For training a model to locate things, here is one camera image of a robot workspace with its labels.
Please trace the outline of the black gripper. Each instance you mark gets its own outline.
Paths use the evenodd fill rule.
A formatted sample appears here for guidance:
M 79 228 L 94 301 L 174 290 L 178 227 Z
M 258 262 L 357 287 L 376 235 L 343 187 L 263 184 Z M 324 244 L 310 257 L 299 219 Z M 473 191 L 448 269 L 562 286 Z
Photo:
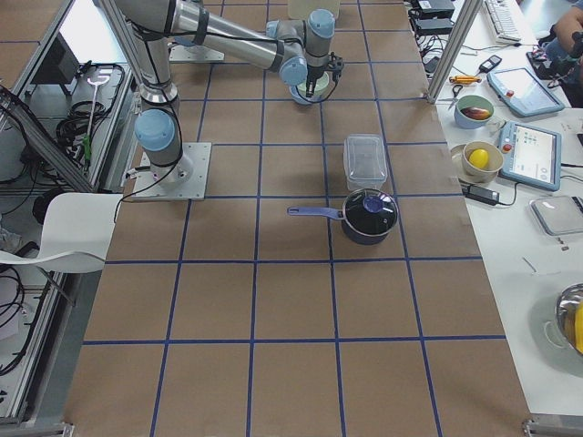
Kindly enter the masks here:
M 311 59 L 306 57 L 308 61 L 308 74 L 305 84 L 305 96 L 314 97 L 317 93 L 317 83 L 325 72 L 332 73 L 332 81 L 338 82 L 342 76 L 344 68 L 343 58 L 337 56 L 334 52 L 325 56 Z

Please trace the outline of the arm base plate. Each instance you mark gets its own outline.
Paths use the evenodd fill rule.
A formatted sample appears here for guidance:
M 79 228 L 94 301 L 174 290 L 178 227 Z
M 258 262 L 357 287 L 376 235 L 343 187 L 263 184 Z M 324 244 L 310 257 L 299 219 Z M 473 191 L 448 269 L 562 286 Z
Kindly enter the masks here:
M 210 142 L 186 142 L 182 145 L 182 158 L 172 171 L 152 167 L 146 152 L 140 165 L 148 167 L 137 173 L 132 198 L 144 201 L 203 200 L 206 194 L 210 155 Z
M 211 64 L 222 63 L 225 55 L 205 46 L 183 46 L 177 42 L 169 45 L 171 63 Z

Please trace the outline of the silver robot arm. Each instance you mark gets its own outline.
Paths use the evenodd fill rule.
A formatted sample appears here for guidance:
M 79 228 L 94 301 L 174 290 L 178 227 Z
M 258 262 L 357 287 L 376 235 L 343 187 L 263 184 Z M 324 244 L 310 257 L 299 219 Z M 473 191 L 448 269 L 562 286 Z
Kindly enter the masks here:
M 300 99 L 312 104 L 324 76 L 339 81 L 343 59 L 331 50 L 335 17 L 326 9 L 306 20 L 271 21 L 264 34 L 211 13 L 192 1 L 118 1 L 130 22 L 141 77 L 143 112 L 134 132 L 146 152 L 158 184 L 186 178 L 186 158 L 179 125 L 179 94 L 170 76 L 168 41 L 178 38 L 204 46 L 279 75 L 292 89 L 303 86 Z

